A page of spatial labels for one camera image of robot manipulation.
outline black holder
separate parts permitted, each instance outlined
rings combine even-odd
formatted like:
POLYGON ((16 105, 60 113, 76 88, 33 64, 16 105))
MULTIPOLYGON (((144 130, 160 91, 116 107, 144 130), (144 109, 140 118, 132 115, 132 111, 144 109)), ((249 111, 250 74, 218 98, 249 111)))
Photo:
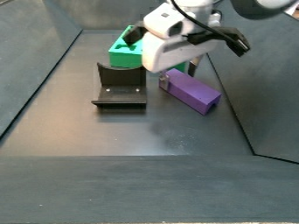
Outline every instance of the black holder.
POLYGON ((97 106, 144 106, 145 68, 106 67, 97 63, 101 82, 98 97, 92 103, 97 106))

